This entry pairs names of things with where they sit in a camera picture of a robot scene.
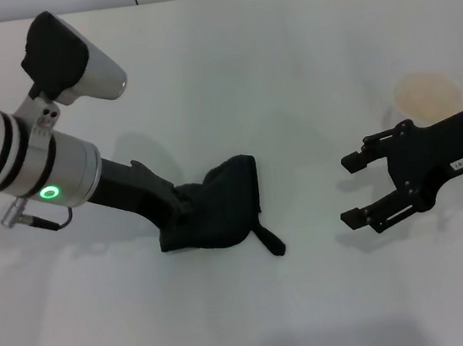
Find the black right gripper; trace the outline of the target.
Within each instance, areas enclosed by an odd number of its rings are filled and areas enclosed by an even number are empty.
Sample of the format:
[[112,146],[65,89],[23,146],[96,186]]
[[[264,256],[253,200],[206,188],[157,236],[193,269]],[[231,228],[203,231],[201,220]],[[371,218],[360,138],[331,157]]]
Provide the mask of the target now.
[[433,208],[440,188],[463,174],[463,111],[423,128],[411,119],[403,120],[363,138],[361,150],[342,157],[340,163],[355,174],[386,157],[389,176],[398,190],[369,206],[343,212],[341,221],[352,230],[371,227],[383,233]]

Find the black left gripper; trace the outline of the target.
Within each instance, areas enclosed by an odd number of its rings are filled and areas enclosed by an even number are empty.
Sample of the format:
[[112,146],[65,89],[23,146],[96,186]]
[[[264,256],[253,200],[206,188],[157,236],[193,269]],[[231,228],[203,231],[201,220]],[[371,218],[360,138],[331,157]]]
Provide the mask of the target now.
[[90,203],[133,212],[163,229],[181,213],[174,185],[141,162],[125,166],[102,159],[101,174]]

